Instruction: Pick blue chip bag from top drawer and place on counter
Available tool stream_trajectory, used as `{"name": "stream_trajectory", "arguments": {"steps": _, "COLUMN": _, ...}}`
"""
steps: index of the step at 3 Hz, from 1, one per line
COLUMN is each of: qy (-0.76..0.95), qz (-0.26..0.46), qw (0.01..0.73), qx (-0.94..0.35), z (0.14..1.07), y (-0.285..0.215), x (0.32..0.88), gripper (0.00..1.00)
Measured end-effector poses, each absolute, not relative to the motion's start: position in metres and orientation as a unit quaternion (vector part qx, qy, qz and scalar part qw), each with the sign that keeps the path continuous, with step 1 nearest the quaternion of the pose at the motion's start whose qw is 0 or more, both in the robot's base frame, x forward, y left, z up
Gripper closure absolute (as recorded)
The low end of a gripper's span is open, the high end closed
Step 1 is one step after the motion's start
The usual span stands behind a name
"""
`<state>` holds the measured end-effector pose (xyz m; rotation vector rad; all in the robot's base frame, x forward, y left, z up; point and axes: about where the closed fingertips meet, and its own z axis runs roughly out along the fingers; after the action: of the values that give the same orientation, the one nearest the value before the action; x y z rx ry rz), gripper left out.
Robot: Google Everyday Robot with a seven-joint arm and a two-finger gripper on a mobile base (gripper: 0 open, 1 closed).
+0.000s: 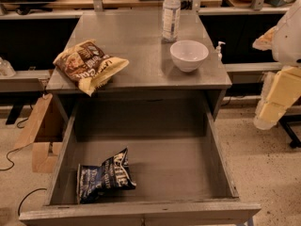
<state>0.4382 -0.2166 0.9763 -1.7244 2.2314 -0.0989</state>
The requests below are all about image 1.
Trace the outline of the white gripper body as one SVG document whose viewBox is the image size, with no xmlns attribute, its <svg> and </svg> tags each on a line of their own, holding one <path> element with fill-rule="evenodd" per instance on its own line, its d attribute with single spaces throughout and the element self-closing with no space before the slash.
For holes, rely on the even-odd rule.
<svg viewBox="0 0 301 226">
<path fill-rule="evenodd" d="M 272 41 L 275 34 L 276 28 L 273 26 L 268 31 L 266 31 L 259 38 L 255 39 L 252 47 L 257 50 L 266 51 L 272 49 Z"/>
</svg>

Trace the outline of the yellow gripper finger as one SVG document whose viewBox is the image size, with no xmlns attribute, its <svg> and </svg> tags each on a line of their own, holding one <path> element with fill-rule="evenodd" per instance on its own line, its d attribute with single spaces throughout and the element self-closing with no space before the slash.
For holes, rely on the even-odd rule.
<svg viewBox="0 0 301 226">
<path fill-rule="evenodd" d="M 277 122 L 286 113 L 286 109 L 274 103 L 260 100 L 255 110 L 254 125 L 261 130 L 269 130 L 277 124 Z"/>
<path fill-rule="evenodd" d="M 287 67 L 277 73 L 268 73 L 262 88 L 263 104 L 273 107 L 291 107 L 301 96 L 300 70 Z"/>
</svg>

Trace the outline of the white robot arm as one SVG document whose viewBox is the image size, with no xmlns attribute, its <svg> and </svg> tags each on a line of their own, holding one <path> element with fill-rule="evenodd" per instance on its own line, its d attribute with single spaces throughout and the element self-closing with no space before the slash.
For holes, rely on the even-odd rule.
<svg viewBox="0 0 301 226">
<path fill-rule="evenodd" d="M 301 0 L 296 0 L 277 24 L 253 42 L 256 49 L 270 49 L 282 65 L 263 82 L 254 125 L 269 130 L 301 97 Z"/>
</svg>

